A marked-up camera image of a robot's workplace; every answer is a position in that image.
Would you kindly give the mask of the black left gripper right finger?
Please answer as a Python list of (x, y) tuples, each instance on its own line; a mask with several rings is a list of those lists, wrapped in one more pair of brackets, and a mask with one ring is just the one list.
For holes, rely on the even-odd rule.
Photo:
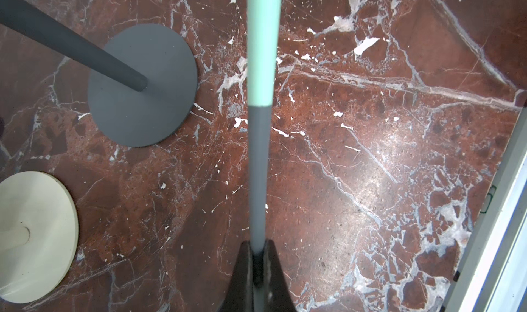
[(263, 257), (264, 311), (296, 312), (273, 240), (266, 240)]

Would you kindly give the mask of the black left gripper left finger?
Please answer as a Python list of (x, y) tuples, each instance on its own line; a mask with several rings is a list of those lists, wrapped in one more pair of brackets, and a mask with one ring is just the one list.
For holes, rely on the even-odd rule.
[(218, 311), (253, 311), (253, 253), (249, 241), (240, 245), (226, 296)]

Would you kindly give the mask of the grey skimmer all grey handle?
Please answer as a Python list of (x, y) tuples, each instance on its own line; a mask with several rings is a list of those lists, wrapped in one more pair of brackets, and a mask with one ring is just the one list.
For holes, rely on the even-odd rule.
[(282, 0), (247, 0), (249, 227), (253, 310), (265, 310), (266, 190)]

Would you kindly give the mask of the cream utensil rack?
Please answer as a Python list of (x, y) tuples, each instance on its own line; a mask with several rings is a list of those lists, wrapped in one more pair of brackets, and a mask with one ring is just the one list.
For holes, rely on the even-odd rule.
[(64, 279), (78, 247), (74, 200), (55, 177), (20, 172), (1, 182), (1, 299), (26, 304)]

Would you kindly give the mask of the dark grey utensil rack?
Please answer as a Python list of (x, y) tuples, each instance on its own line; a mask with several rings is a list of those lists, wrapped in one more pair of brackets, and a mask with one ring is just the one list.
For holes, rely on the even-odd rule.
[(196, 60), (168, 27), (129, 27), (101, 49), (24, 0), (1, 0), (1, 24), (91, 69), (93, 121), (118, 144), (157, 144), (183, 124), (194, 106)]

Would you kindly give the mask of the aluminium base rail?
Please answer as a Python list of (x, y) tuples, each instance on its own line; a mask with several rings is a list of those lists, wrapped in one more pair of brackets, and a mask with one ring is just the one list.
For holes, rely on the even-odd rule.
[(525, 109), (520, 113), (441, 310), (526, 310)]

